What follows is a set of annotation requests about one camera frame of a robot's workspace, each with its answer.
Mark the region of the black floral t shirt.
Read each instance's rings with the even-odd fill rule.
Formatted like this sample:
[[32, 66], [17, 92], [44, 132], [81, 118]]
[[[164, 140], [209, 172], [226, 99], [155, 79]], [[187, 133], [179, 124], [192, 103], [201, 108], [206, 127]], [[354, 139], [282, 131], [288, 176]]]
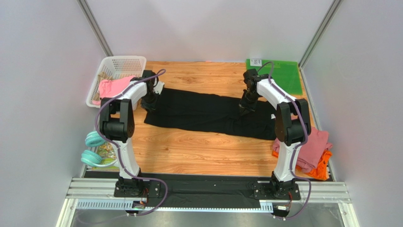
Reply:
[[258, 101], [254, 112], [241, 115], [239, 103], [239, 98], [164, 88], [155, 111], [147, 113], [144, 123], [275, 140], [275, 108]]

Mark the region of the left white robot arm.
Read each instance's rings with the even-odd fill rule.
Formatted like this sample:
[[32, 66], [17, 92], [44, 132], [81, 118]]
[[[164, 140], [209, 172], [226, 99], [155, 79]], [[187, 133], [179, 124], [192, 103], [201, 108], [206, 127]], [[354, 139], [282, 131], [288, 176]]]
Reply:
[[95, 119], [97, 133], [115, 149], [116, 165], [119, 167], [119, 181], [140, 184], [140, 181], [158, 181], [157, 178], [141, 176], [132, 145], [135, 122], [133, 103], [145, 99], [146, 103], [156, 101], [154, 88], [161, 82], [158, 77], [165, 74], [161, 69], [157, 73], [147, 70], [140, 78], [130, 80], [128, 86], [117, 95], [102, 99]]

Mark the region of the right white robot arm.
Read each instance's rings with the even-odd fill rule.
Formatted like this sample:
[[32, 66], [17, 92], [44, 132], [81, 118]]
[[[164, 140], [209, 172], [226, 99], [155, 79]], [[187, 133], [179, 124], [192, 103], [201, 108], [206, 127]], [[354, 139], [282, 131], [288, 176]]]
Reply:
[[274, 131], [280, 141], [280, 150], [270, 185], [273, 192], [291, 191], [295, 185], [293, 169], [297, 156], [311, 132], [308, 102], [288, 94], [270, 74], [259, 75], [256, 69], [250, 69], [243, 77], [246, 89], [239, 103], [241, 115], [255, 111], [260, 97], [276, 109]]

